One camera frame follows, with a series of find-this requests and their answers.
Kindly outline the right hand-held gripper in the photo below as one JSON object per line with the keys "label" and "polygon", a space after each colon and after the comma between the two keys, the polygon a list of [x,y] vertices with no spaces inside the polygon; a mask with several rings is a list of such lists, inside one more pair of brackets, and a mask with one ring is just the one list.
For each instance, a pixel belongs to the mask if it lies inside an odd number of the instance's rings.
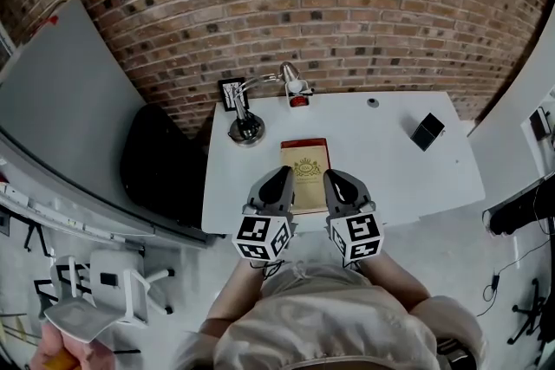
{"label": "right hand-held gripper", "polygon": [[323,186],[329,239],[343,261],[354,263],[378,255],[384,240],[382,218],[366,185],[346,172],[328,169]]}

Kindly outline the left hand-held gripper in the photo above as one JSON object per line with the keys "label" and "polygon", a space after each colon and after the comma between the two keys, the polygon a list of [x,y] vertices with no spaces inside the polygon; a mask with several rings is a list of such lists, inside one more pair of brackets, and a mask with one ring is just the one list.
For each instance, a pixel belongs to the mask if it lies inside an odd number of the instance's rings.
{"label": "left hand-held gripper", "polygon": [[295,234],[294,201],[295,174],[290,166],[268,172],[252,186],[232,237],[242,258],[262,263],[278,260]]}

